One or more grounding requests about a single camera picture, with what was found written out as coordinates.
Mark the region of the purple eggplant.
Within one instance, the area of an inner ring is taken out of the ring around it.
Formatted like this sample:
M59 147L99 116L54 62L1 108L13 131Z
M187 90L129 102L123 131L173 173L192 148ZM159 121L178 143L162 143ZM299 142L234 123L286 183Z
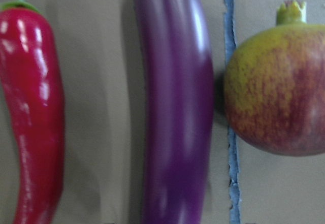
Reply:
M134 0L146 71L142 223L200 223L213 122L212 51L200 0Z

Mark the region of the red green pomegranate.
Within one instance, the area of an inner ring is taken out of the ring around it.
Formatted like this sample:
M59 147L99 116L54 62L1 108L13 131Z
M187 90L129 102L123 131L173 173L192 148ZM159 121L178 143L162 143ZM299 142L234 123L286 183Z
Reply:
M279 155L324 153L324 25L306 3L283 2L276 25L245 40L224 74L224 107L235 133Z

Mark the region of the red chili pepper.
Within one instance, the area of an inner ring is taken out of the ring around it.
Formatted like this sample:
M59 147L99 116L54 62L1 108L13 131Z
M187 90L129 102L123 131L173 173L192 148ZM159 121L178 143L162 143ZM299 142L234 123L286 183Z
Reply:
M14 223L51 223L63 189L64 92L52 28L25 0L1 6L1 84L20 160Z

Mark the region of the brown paper table cover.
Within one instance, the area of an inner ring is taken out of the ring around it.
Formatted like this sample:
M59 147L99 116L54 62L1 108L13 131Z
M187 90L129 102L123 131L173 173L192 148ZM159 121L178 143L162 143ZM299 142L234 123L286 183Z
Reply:
M54 223L140 223L145 86L133 0L27 1L52 25L66 93L66 173ZM274 26L284 0L201 1L215 83L202 223L324 223L324 155L257 150L223 114L232 50ZM324 23L324 0L301 1L310 23Z

